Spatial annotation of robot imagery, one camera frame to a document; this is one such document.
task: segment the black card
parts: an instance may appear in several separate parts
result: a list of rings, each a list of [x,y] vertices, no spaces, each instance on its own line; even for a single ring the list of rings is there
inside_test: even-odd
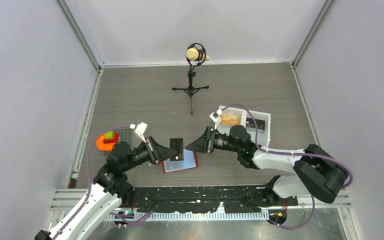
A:
[[[177,152],[177,155],[170,157],[170,161],[183,160],[183,138],[170,138],[170,149]]]
[[[256,119],[255,121],[257,123],[258,130],[262,130],[264,132],[264,130],[266,130],[266,121],[260,120],[260,119]],[[256,126],[254,125],[253,119],[250,117],[246,118],[246,125],[245,126],[247,128],[253,128],[253,129],[256,128]]]

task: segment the orange plate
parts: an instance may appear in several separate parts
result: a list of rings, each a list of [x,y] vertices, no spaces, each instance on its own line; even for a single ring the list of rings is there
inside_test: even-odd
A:
[[[104,139],[105,139],[105,133],[102,134],[100,137],[98,137],[98,140],[96,140],[96,147],[101,151],[111,152],[116,142],[104,143]]]

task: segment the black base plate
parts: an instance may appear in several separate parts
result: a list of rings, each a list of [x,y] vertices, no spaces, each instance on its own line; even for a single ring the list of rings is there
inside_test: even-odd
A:
[[[283,206],[286,199],[270,203],[263,185],[136,187],[134,202],[128,207],[146,213],[208,213],[215,212],[223,202],[226,213],[260,212],[259,207]],[[288,198],[289,206],[297,206],[297,198]]]

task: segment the microphone stand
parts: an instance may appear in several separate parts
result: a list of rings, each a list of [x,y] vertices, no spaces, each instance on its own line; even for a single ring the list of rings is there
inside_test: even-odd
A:
[[[173,91],[183,90],[187,95],[189,95],[189,98],[190,98],[190,115],[194,114],[194,110],[192,108],[192,96],[195,95],[199,90],[201,90],[201,89],[208,89],[210,87],[210,86],[202,86],[202,87],[194,87],[194,86],[192,86],[193,78],[197,74],[194,71],[194,68],[198,67],[198,66],[201,66],[205,62],[205,59],[206,59],[206,56],[207,56],[204,46],[202,46],[200,43],[191,44],[187,49],[191,49],[191,48],[197,49],[195,47],[195,45],[200,45],[202,47],[202,49],[198,49],[198,51],[200,51],[202,53],[202,55],[200,55],[197,58],[198,60],[194,60],[196,62],[196,65],[192,65],[191,60],[189,60],[189,58],[186,58],[187,62],[190,65],[189,71],[187,72],[187,78],[189,79],[189,86],[187,88],[176,88],[176,87],[172,87],[171,88]]]

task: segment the microphone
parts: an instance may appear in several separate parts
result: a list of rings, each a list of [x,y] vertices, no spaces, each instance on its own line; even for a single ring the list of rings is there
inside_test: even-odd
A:
[[[203,51],[201,51],[200,49],[196,49],[196,48],[189,48],[187,51],[186,51],[186,57],[187,59],[191,60],[191,61],[203,61],[204,59],[204,53]],[[208,56],[208,54],[205,56],[205,61],[208,61],[210,60],[210,56]]]

